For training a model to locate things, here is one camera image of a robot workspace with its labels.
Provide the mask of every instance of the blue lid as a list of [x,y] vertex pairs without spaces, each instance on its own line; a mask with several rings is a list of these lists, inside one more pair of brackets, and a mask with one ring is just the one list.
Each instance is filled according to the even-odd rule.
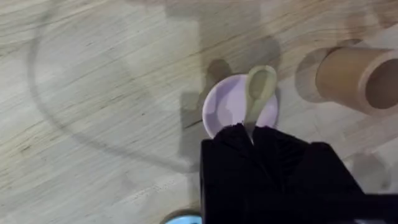
[[198,215],[182,215],[167,221],[165,224],[201,224],[201,217]]

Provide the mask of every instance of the brown cylinder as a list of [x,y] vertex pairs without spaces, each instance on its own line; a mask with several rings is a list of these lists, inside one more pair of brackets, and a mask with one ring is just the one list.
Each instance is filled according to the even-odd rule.
[[366,114],[398,110],[398,52],[342,48],[321,63],[316,85],[322,97]]

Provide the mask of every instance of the table surface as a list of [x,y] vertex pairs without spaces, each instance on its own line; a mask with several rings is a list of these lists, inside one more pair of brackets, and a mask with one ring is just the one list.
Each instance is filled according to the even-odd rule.
[[366,191],[391,191],[398,115],[327,102],[313,81],[330,49],[397,22],[387,0],[2,0],[0,223],[197,208],[203,100],[262,64],[278,71],[279,130],[330,143]]

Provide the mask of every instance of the pink bowl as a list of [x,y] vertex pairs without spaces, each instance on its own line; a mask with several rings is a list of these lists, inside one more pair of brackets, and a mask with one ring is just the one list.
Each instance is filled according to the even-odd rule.
[[[246,114],[244,95],[247,75],[233,75],[217,83],[206,97],[202,118],[207,134],[213,138],[225,126],[242,123]],[[273,127],[278,115],[275,95],[265,105],[256,126]]]

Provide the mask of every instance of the wooden table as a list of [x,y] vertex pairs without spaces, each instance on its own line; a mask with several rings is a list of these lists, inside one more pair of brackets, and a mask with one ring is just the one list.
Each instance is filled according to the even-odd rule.
[[328,50],[397,22],[387,0],[2,0],[0,223],[197,207],[204,97],[257,64],[279,73],[277,128],[329,142],[366,187],[398,161],[398,115],[325,102],[313,80]]

